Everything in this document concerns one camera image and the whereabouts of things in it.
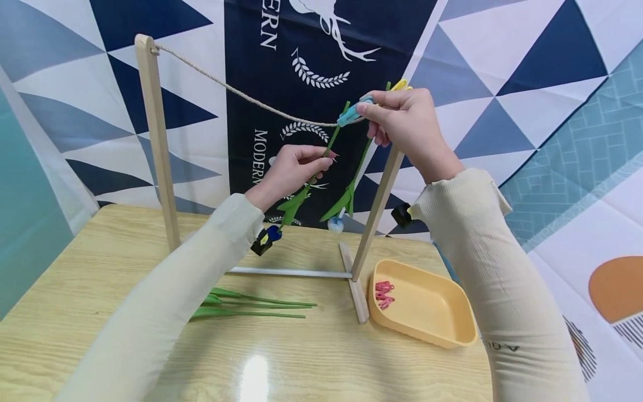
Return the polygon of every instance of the yellow tray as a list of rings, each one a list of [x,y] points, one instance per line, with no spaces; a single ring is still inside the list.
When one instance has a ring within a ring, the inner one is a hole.
[[[379,308],[375,284],[389,281],[395,298]],[[450,279],[393,260],[377,263],[369,285],[368,309],[380,325],[435,345],[454,348],[478,339],[473,312],[464,290]]]

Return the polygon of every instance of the forearm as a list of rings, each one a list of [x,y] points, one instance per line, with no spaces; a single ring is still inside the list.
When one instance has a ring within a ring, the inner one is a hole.
[[[220,277],[248,252],[262,212],[234,194],[120,304],[59,401],[140,401],[156,383],[185,324]]]
[[[568,329],[516,242],[491,177],[466,170],[428,185],[422,219],[465,289],[485,341],[496,401],[588,401]]]

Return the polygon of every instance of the navy blue banner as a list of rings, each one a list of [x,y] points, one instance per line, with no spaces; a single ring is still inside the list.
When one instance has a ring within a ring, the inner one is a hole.
[[[293,116],[334,122],[386,81],[400,79],[437,0],[226,0],[226,81]],[[227,94],[230,190],[258,183],[284,144],[326,146],[332,129],[304,125]],[[343,194],[366,146],[367,123],[340,131],[337,163],[310,191],[295,223],[320,217]],[[281,213],[272,208],[268,219]]]

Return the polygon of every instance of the wooden stand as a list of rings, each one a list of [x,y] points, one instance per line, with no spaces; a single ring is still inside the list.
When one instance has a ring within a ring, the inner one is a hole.
[[[145,102],[145,113],[152,142],[152,155],[158,182],[161,210],[165,221],[165,231],[170,252],[181,245],[179,236],[179,223],[174,202],[174,185],[172,172],[170,170],[170,156],[167,145],[167,134],[165,131],[165,114],[163,112],[163,100],[161,98],[161,83],[159,78],[158,61],[156,57],[159,50],[154,44],[154,39],[147,35],[138,34],[134,39],[136,48],[136,61],[141,77],[143,89],[143,101]],[[355,310],[360,324],[368,321],[368,304],[364,295],[364,287],[359,278],[368,249],[370,248],[377,224],[384,212],[388,195],[393,187],[393,182],[402,164],[403,155],[393,147],[391,149],[382,179],[373,201],[366,228],[359,242],[356,258],[353,260],[348,244],[340,243],[340,253],[344,262],[344,272],[337,271],[306,271],[286,270],[273,268],[247,268],[234,267],[230,272],[245,273],[251,275],[289,275],[296,277],[319,277],[319,278],[346,278],[349,282]]]

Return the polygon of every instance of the twine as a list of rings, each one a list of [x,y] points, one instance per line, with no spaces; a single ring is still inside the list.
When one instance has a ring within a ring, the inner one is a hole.
[[[337,126],[338,126],[338,125],[337,125],[337,123],[321,123],[321,122],[314,122],[314,121],[312,121],[312,120],[306,120],[306,119],[304,119],[304,118],[299,118],[299,117],[291,116],[290,114],[287,114],[287,113],[285,113],[285,112],[282,112],[282,111],[280,111],[280,110],[277,110],[277,109],[275,109],[274,107],[272,107],[272,106],[270,106],[270,105],[266,105],[265,103],[261,102],[260,100],[254,99],[252,96],[249,96],[249,95],[247,95],[247,94],[243,93],[242,91],[239,91],[237,88],[235,88],[235,87],[233,87],[233,86],[231,86],[231,85],[229,85],[229,84],[226,84],[225,82],[223,82],[223,81],[219,80],[218,78],[216,78],[216,77],[212,76],[212,75],[211,75],[211,74],[209,74],[207,71],[203,70],[203,69],[202,69],[202,68],[200,68],[200,67],[197,67],[194,63],[190,62],[188,59],[186,59],[186,58],[184,58],[184,57],[182,57],[182,56],[178,55],[174,50],[172,50],[172,49],[170,49],[170,48],[166,48],[165,46],[160,45],[160,44],[156,44],[156,47],[157,47],[157,49],[158,49],[158,50],[163,50],[163,51],[165,51],[165,52],[167,52],[167,53],[171,54],[172,56],[176,57],[176,58],[177,58],[177,59],[179,59],[180,61],[182,61],[182,62],[184,62],[185,64],[187,64],[188,66],[190,66],[190,67],[194,68],[194,69],[195,69],[196,71],[198,71],[200,74],[202,74],[202,75],[204,75],[204,76],[208,77],[209,79],[213,80],[213,81],[214,81],[214,82],[216,82],[217,84],[219,84],[219,85],[221,85],[221,86],[224,86],[228,91],[232,92],[233,94],[235,94],[235,95],[237,95],[237,96],[242,97],[243,99],[247,100],[248,102],[250,102],[250,103],[252,103],[252,104],[255,104],[255,105],[257,105],[257,106],[261,107],[262,109],[265,109],[265,110],[267,110],[267,111],[270,111],[270,112],[272,112],[272,113],[275,113],[275,114],[277,114],[277,115],[279,115],[279,116],[281,116],[281,117],[287,118],[288,120],[292,120],[292,121],[294,121],[294,122],[300,122],[300,123],[306,123],[306,124],[318,125],[318,126],[320,126],[320,127],[337,127]],[[363,118],[363,117],[360,117],[360,118],[358,118],[357,120],[354,120],[354,121],[350,122],[349,124],[355,124],[355,123],[361,122],[362,120],[364,120],[364,118]]]

